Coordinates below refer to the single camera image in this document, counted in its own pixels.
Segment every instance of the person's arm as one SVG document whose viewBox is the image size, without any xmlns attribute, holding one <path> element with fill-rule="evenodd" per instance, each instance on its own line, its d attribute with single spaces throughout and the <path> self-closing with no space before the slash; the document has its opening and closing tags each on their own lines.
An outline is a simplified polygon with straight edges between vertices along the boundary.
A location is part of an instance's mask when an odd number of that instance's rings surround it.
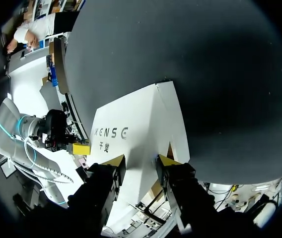
<svg viewBox="0 0 282 238">
<path fill-rule="evenodd" d="M 13 38 L 6 48 L 7 53 L 8 54 L 12 53 L 16 47 L 17 47 L 17 40 Z"/>
<path fill-rule="evenodd" d="M 33 48 L 37 48 L 39 45 L 37 37 L 30 30 L 26 32 L 25 40 L 27 41 L 27 45 Z"/>
<path fill-rule="evenodd" d="M 36 35 L 28 29 L 28 24 L 22 25 L 16 30 L 14 39 L 34 48 L 39 45 Z"/>
</svg>

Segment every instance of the shelf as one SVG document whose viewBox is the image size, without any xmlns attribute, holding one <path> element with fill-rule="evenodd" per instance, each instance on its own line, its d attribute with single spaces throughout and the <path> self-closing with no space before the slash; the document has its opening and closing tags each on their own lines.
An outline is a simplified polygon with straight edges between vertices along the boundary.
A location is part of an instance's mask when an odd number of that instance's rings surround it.
<svg viewBox="0 0 282 238">
<path fill-rule="evenodd" d="M 39 4 L 40 4 L 40 0 L 35 0 L 35 4 L 34 4 L 34 8 L 33 8 L 32 21 L 34 21 L 34 20 L 35 20 L 36 10 L 37 10 L 37 8 L 38 8 Z"/>
</svg>

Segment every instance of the cardboard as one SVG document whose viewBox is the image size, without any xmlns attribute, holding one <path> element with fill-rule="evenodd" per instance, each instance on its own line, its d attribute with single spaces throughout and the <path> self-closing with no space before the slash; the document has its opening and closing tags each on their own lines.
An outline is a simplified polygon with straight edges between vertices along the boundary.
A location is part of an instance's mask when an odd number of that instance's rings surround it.
<svg viewBox="0 0 282 238">
<path fill-rule="evenodd" d="M 173 82 L 152 84 L 97 109 L 87 164 L 104 163 L 122 154 L 126 175 L 118 199 L 137 204 L 156 182 L 155 158 L 190 159 L 182 113 Z"/>
</svg>

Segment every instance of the person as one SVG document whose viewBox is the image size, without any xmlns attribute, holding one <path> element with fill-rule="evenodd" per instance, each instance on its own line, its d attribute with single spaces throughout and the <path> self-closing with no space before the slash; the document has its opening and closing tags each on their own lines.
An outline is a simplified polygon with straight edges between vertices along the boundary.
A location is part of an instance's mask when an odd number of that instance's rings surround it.
<svg viewBox="0 0 282 238">
<path fill-rule="evenodd" d="M 72 31 L 79 12 L 57 12 L 44 16 L 38 20 L 22 24 L 17 28 L 13 39 L 7 46 L 10 54 L 17 47 L 17 43 L 27 44 L 32 48 L 39 46 L 39 41 L 46 36 Z"/>
</svg>

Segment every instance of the white cable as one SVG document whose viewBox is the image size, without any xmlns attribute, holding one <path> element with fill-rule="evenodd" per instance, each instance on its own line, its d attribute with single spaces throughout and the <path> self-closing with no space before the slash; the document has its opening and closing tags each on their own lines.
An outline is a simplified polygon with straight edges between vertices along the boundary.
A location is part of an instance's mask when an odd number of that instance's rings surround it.
<svg viewBox="0 0 282 238">
<path fill-rule="evenodd" d="M 24 176 L 28 177 L 30 180 L 36 182 L 37 184 L 39 184 L 41 186 L 42 189 L 45 189 L 43 187 L 43 185 L 36 179 L 34 179 L 32 176 L 28 175 L 27 173 L 25 173 L 23 170 L 21 170 L 19 167 L 15 166 Z"/>
<path fill-rule="evenodd" d="M 62 184 L 69 183 L 69 182 L 55 181 L 55 180 L 53 180 L 53 179 L 49 179 L 49 178 L 46 178 L 46 177 L 42 177 L 42 176 L 40 176 L 40 175 L 37 175 L 37 174 L 35 174 L 35 173 L 33 173 L 33 172 L 31 172 L 31 171 L 28 171 L 27 169 L 23 168 L 23 167 L 22 167 L 21 165 L 19 165 L 17 162 L 15 162 L 15 161 L 12 161 L 12 162 L 13 162 L 13 164 L 14 164 L 17 168 L 23 170 L 23 171 L 26 172 L 27 174 L 32 175 L 32 176 L 34 176 L 34 177 L 37 177 L 37 178 L 39 178 L 39 179 L 43 179 L 43 180 L 45 180 L 45 181 L 47 181 L 47 182 L 62 183 Z"/>
<path fill-rule="evenodd" d="M 28 142 L 29 140 L 31 140 L 31 138 L 29 138 L 29 137 L 25 138 L 25 140 L 24 140 L 24 149 L 25 149 L 25 153 L 26 153 L 26 155 L 27 155 L 27 158 L 32 162 L 33 165 L 35 165 L 35 166 L 37 166 L 37 167 L 39 167 L 39 168 L 41 168 L 41 169 L 43 169 L 43 170 L 46 170 L 46 171 L 48 171 L 48 172 L 54 173 L 54 174 L 56 174 L 56 175 L 58 175 L 58 176 L 65 177 L 67 180 L 70 181 L 70 182 L 61 182 L 61 183 L 73 183 L 73 180 L 72 180 L 70 177 L 68 177 L 67 175 L 65 175 L 65 174 L 63 174 L 63 173 L 61 173 L 61 172 L 58 172 L 58 171 L 56 171 L 56 170 L 53 170 L 53 169 L 51 169 L 51 168 L 48 168 L 48 167 L 39 165 L 39 164 L 37 164 L 37 163 L 35 162 L 35 159 L 32 160 L 32 159 L 31 159 L 31 156 L 30 156 L 30 154 L 29 154 L 29 152 L 28 152 L 28 149 L 27 149 L 27 142 Z"/>
</svg>

